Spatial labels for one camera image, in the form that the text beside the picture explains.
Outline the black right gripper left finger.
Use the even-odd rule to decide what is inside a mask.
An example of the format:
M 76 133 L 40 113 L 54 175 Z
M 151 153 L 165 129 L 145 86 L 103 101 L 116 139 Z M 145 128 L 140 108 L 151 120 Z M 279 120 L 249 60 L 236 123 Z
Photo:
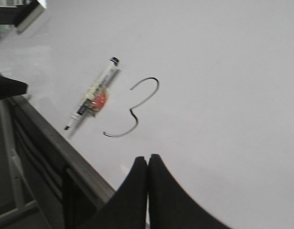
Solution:
M 147 163 L 135 158 L 112 198 L 81 229 L 144 229 L 147 208 Z

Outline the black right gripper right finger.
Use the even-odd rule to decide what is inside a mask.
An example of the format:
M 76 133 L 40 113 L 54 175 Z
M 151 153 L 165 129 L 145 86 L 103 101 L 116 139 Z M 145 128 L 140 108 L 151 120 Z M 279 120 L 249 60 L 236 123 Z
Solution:
M 161 157 L 148 164 L 149 216 L 152 229 L 227 229 L 178 184 Z

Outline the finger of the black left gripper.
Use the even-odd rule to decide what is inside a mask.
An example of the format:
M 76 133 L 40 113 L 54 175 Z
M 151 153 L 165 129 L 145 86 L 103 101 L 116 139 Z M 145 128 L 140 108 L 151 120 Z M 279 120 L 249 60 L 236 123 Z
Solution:
M 0 100 L 8 97 L 26 94 L 28 85 L 0 75 Z

